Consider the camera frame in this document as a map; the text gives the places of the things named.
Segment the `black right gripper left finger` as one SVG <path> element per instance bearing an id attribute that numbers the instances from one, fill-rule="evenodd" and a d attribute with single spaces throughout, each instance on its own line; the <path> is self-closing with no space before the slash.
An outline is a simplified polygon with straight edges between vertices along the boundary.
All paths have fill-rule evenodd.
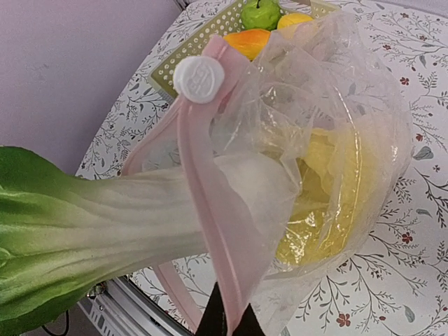
<path id="1" fill-rule="evenodd" d="M 215 283 L 195 335 L 225 336 L 227 332 L 223 300 L 218 283 Z"/>

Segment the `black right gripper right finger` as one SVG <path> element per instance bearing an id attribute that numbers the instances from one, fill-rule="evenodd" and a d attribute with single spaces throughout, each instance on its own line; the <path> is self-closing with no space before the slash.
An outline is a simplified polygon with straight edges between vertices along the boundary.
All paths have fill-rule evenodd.
<path id="1" fill-rule="evenodd" d="M 251 304 L 246 308 L 236 328 L 236 336 L 265 336 Z"/>

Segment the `toy napa cabbage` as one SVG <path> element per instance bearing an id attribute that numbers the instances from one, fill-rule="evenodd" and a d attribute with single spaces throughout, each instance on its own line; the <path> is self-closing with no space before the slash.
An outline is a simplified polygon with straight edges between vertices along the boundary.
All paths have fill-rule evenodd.
<path id="1" fill-rule="evenodd" d="M 381 209 L 389 184 L 389 163 L 377 147 L 352 129 L 314 128 L 307 153 L 297 159 L 302 192 L 276 259 L 290 266 L 317 263 L 341 253 L 355 228 Z"/>

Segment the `green toy leaf vegetable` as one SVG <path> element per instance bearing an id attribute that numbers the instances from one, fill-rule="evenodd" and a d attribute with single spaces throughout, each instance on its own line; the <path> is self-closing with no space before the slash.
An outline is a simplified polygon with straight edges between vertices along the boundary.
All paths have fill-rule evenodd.
<path id="1" fill-rule="evenodd" d="M 297 184 L 263 154 L 217 157 L 215 163 L 255 227 L 231 230 L 239 261 L 254 274 L 262 234 L 275 250 Z M 95 284 L 141 268 L 207 251 L 181 167 L 88 180 L 65 174 L 25 148 L 1 146 L 1 335 L 38 328 L 76 304 Z"/>

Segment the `clear zip top bag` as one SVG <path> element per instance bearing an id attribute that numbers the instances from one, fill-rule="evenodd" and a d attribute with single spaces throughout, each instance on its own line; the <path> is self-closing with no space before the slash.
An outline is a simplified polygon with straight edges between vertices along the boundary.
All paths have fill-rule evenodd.
<path id="1" fill-rule="evenodd" d="M 273 31 L 254 60 L 213 36 L 174 70 L 174 103 L 123 172 L 174 172 L 178 222 L 200 226 L 216 285 L 198 331 L 278 335 L 314 283 L 356 252 L 412 152 L 410 117 L 354 17 Z M 217 309 L 213 303 L 219 302 Z"/>

